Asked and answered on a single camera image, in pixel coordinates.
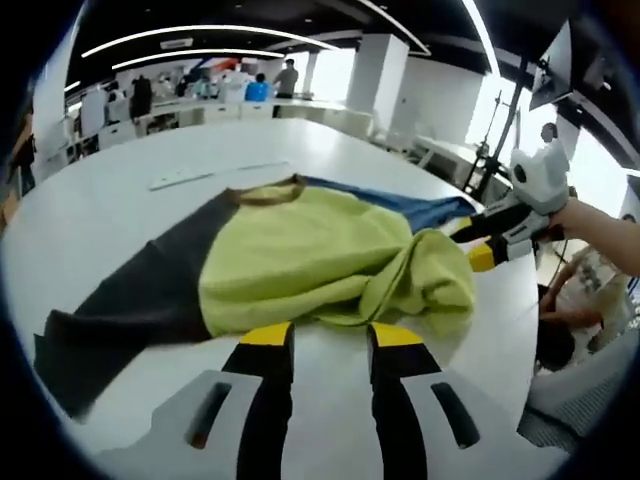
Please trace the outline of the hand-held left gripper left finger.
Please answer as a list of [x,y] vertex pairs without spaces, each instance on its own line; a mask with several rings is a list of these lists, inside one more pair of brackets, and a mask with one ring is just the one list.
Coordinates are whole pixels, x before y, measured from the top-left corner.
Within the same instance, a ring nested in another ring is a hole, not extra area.
[[245,334],[219,370],[152,416],[153,479],[279,479],[292,415],[294,326]]

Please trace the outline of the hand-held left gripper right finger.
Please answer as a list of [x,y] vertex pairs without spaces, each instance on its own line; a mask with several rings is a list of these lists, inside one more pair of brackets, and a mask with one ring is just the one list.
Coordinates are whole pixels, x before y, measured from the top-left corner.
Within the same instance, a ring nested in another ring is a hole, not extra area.
[[407,328],[374,322],[367,338],[384,478],[524,478],[526,444],[497,402]]

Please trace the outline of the person's right hand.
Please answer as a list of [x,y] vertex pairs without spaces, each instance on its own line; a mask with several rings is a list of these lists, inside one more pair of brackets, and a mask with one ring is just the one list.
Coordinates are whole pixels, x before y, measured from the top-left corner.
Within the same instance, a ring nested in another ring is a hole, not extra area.
[[562,233],[566,239],[589,241],[592,223],[597,218],[597,209],[575,197],[569,197],[565,206],[550,217],[549,230]]

